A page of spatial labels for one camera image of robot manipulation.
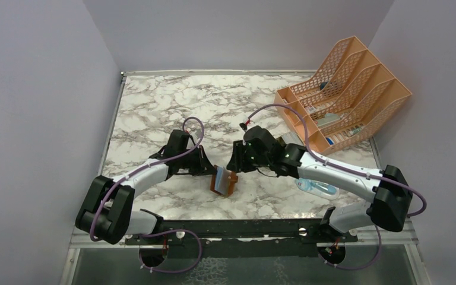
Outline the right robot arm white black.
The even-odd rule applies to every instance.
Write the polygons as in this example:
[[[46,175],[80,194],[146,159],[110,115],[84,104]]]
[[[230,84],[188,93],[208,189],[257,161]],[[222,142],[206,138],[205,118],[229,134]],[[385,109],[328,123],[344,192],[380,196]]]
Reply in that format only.
[[[328,242],[371,224],[390,232],[402,231],[413,199],[403,173],[395,166],[368,169],[331,160],[302,145],[279,142],[268,130],[255,126],[233,143],[227,169],[248,173],[260,168],[277,176],[323,182],[363,199],[327,210],[318,228],[320,237]]]

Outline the brown leather card holder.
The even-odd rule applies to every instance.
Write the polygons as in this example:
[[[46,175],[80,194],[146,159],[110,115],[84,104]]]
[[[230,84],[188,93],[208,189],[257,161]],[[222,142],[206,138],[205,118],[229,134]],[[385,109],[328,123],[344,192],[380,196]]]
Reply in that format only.
[[[235,190],[235,184],[238,182],[236,172],[227,170],[221,166],[214,166],[216,172],[212,175],[210,191],[223,197],[229,197]]]

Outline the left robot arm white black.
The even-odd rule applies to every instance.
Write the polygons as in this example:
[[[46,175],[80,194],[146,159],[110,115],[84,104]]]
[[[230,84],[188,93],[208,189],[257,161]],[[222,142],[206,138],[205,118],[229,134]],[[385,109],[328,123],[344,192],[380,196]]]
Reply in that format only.
[[[167,144],[136,169],[114,178],[95,177],[76,216],[75,227],[109,244],[137,234],[150,244],[160,241],[162,217],[148,210],[134,210],[134,199],[172,176],[216,174],[199,145],[201,135],[201,131],[175,129]]]

